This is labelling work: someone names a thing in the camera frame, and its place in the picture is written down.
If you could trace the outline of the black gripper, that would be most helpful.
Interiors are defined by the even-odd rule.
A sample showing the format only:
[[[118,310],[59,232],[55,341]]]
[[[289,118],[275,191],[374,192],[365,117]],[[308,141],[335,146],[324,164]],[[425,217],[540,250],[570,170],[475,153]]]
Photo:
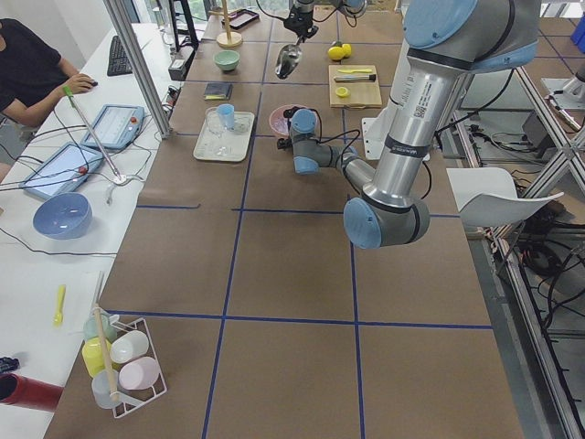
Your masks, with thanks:
[[[279,150],[286,150],[293,147],[293,143],[290,138],[279,138],[276,145]]]
[[[318,32],[314,24],[312,12],[291,11],[283,20],[286,29],[292,31],[299,41],[312,38]]]

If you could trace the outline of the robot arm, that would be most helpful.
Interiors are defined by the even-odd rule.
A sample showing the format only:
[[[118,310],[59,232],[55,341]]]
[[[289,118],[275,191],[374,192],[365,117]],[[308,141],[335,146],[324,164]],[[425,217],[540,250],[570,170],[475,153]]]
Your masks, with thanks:
[[[317,18],[314,17],[314,10],[319,1],[290,1],[289,10],[284,16],[269,13],[260,1],[256,1],[256,6],[264,15],[280,20],[285,29],[294,33],[298,43],[303,43],[315,36],[319,29],[317,23],[326,21],[334,13],[357,20],[367,10],[367,1],[325,1],[325,3],[330,5],[329,15]]]
[[[386,111],[386,138],[376,167],[347,146],[322,145],[314,112],[292,116],[288,144],[296,173],[334,167],[356,189],[344,228],[362,249],[408,244],[429,228],[430,214],[411,188],[429,152],[455,82],[463,74],[510,70],[536,56],[538,1],[412,1],[403,21],[406,49],[398,98]]]

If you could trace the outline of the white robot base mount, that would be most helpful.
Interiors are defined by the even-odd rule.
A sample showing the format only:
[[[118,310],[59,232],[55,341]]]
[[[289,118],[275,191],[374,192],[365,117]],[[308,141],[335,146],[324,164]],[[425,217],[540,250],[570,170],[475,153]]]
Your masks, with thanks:
[[[395,154],[430,159],[431,137],[436,128],[430,117],[415,117],[393,102],[375,118],[363,118],[366,156],[378,160],[388,149]]]

